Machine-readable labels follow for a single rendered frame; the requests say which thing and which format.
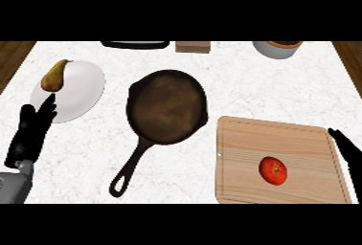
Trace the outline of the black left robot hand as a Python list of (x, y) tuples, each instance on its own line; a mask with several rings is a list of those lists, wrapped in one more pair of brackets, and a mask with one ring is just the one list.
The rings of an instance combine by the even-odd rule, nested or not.
[(19, 110), (19, 123), (13, 136), (4, 166), (16, 168), (16, 162), (29, 160), (37, 162), (49, 127), (56, 116), (54, 94), (46, 98), (40, 109), (25, 104)]

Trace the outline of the black rimmed tray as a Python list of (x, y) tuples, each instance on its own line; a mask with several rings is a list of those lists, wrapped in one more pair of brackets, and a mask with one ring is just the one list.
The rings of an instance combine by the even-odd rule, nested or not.
[(168, 45), (168, 41), (102, 41), (105, 47), (131, 49), (131, 50), (153, 50), (164, 49)]

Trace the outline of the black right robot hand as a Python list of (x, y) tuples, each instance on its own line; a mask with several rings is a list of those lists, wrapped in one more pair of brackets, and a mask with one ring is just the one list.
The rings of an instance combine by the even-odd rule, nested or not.
[(340, 130), (328, 129), (328, 134), (335, 140), (338, 150), (347, 162), (347, 170), (354, 188), (357, 202), (362, 204), (362, 150), (356, 147)]

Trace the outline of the pale wooden cutting board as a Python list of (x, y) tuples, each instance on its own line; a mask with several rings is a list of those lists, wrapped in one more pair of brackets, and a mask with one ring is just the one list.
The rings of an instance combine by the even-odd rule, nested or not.
[[(258, 172), (272, 157), (286, 169), (282, 184)], [(322, 127), (220, 117), (214, 196), (220, 203), (347, 204), (350, 195), (335, 146)]]

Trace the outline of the dark cast iron pan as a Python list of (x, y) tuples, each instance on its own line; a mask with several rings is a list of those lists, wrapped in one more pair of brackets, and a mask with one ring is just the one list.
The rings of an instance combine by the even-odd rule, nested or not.
[(177, 144), (207, 124), (207, 95), (193, 76), (179, 70), (146, 75), (128, 88), (125, 115), (139, 142), (109, 185), (112, 197), (127, 190), (146, 150), (153, 145)]

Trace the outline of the brown green pear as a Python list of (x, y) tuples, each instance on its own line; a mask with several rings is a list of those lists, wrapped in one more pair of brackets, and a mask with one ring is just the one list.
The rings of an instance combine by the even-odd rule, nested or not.
[(49, 72), (41, 79), (41, 88), (44, 91), (57, 92), (62, 89), (63, 71), (68, 63), (71, 63), (71, 60), (62, 59), (53, 64), (52, 68), (49, 69)]

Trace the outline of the white oval plate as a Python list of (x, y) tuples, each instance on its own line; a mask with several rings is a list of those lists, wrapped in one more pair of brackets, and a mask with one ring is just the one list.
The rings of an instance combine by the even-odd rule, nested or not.
[(46, 98), (54, 94), (56, 116), (53, 123), (65, 123), (78, 118), (99, 101), (105, 90), (105, 74), (88, 61), (71, 60), (63, 71), (63, 87), (57, 92), (41, 88), (41, 81), (34, 86), (29, 104), (40, 108)]

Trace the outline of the grey pot with brown contents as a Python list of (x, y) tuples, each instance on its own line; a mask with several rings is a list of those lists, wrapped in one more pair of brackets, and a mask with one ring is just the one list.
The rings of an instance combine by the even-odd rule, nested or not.
[(297, 41), (294, 44), (283, 44), (276, 41), (254, 41), (252, 46), (263, 56), (272, 59), (286, 59), (300, 48), (301, 41)]

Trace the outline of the brown wooden block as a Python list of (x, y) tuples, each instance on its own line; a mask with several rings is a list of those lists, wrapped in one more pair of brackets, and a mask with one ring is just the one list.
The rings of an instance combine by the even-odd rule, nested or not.
[(176, 51), (179, 53), (207, 54), (211, 51), (210, 41), (177, 41)]

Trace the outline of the red tomato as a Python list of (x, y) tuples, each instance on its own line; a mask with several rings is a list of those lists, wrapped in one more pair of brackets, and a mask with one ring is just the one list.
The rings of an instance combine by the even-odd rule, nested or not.
[(275, 157), (264, 157), (258, 164), (258, 173), (264, 181), (279, 186), (286, 180), (286, 167), (279, 159)]

